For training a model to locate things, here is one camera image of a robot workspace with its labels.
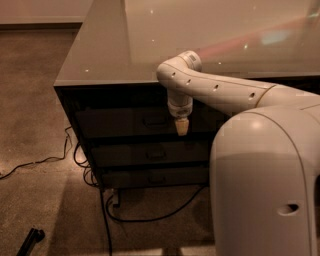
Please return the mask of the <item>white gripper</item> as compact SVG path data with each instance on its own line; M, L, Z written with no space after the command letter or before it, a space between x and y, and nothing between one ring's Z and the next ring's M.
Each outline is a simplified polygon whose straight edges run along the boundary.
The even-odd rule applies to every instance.
M167 105L169 113L176 118L175 126L177 134L179 136L185 136L188 133L189 128L189 120L187 117L192 113L193 104L190 103L184 106L176 106L168 102Z

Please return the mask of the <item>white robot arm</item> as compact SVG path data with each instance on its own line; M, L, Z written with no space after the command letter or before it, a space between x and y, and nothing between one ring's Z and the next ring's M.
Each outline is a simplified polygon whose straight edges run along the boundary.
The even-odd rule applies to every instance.
M229 115L210 154L217 256L317 256L320 96L292 87L205 74L184 52L161 63L177 132L198 100Z

